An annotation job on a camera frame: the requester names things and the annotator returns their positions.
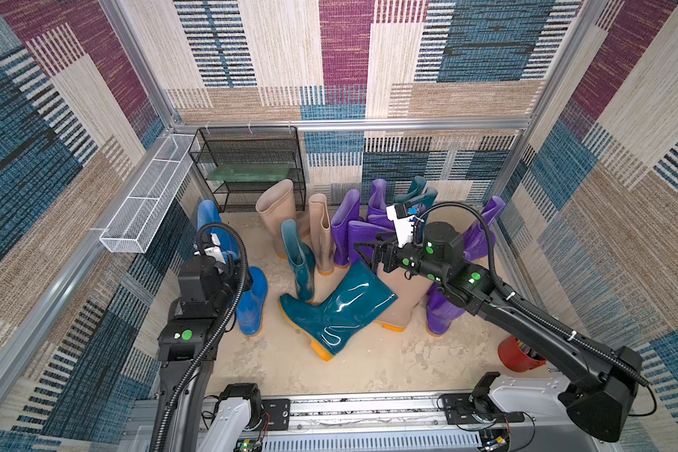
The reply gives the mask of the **slim teal rain boot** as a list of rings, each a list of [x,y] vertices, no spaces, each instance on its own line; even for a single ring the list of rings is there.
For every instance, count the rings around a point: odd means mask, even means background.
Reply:
[[[299,227],[289,218],[281,225],[282,242],[287,261],[294,273],[297,297],[303,302],[312,302],[315,297],[316,260],[311,248],[301,240]]]

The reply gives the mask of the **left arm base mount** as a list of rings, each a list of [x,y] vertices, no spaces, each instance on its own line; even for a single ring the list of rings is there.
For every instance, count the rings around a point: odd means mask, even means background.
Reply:
[[[220,407],[228,399],[243,399],[248,401],[250,418],[244,431],[287,431],[291,414],[291,400],[261,395],[256,383],[229,384],[219,395],[207,395],[207,399],[214,399],[215,404],[211,411],[205,412],[206,420],[217,420]]]

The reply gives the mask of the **purple short rain boot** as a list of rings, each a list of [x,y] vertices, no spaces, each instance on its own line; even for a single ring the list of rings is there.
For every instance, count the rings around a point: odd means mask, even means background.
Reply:
[[[391,238],[395,234],[393,229],[380,225],[351,220],[348,223],[348,247],[350,252],[350,265],[353,267],[357,262],[365,262],[371,267],[374,255],[374,243]]]

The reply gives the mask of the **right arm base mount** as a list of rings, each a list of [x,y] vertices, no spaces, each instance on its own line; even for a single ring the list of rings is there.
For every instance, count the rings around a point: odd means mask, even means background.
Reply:
[[[446,416],[448,425],[476,425],[483,429],[506,421],[524,422],[521,412],[504,412],[491,400],[490,387],[500,376],[499,372],[487,372],[470,392],[439,395],[437,407]]]

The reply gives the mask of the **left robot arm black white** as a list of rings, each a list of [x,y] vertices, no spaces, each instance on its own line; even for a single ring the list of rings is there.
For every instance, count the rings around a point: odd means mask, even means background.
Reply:
[[[203,398],[218,344],[239,304],[250,301],[262,313],[269,284],[248,263],[246,246],[234,228],[211,221],[197,231],[198,253],[182,265],[180,296],[158,336],[158,407],[150,450],[195,451]]]

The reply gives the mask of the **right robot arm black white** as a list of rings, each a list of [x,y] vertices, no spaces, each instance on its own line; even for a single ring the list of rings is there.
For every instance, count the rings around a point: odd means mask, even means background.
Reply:
[[[425,226],[423,237],[400,245],[393,233],[350,244],[371,269],[403,269],[438,284],[468,314],[497,325],[546,359],[568,379],[559,394],[570,420],[592,437],[618,442],[640,387],[643,360],[632,348],[610,348],[526,301],[489,267],[466,261],[463,237],[446,222]]]

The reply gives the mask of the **beige tall rain boot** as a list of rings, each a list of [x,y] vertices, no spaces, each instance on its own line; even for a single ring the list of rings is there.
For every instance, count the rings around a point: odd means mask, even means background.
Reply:
[[[267,189],[258,199],[255,210],[265,230],[271,237],[273,249],[280,258],[286,259],[286,249],[281,234],[281,225],[293,218],[299,227],[299,236],[310,234],[309,214],[296,210],[294,183],[284,179]]]

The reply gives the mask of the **beige short rain boot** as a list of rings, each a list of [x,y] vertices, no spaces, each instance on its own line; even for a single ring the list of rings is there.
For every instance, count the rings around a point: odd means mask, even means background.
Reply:
[[[390,331],[401,333],[412,319],[412,311],[428,293],[432,282],[422,276],[408,279],[405,269],[398,267],[386,272],[382,264],[378,266],[377,276],[396,295],[397,299],[375,320]]]

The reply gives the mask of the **large teal rain boot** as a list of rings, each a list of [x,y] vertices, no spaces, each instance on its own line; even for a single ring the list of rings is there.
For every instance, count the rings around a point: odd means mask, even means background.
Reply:
[[[357,263],[320,305],[289,294],[280,297],[279,305],[287,322],[305,334],[314,352],[327,362],[396,300],[397,294],[367,265]]]

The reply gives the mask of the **blue rain boot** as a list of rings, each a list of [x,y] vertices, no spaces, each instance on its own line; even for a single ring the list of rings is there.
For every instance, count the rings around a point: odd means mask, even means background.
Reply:
[[[263,308],[269,293],[269,282],[262,269],[250,267],[252,286],[242,293],[237,310],[238,327],[244,335],[256,336],[260,333]]]
[[[222,223],[220,212],[213,201],[202,201],[197,213],[198,229],[201,230],[209,223]],[[219,262],[226,263],[228,258],[239,258],[237,241],[226,231],[220,228],[211,228],[203,232],[202,241],[205,251]]]

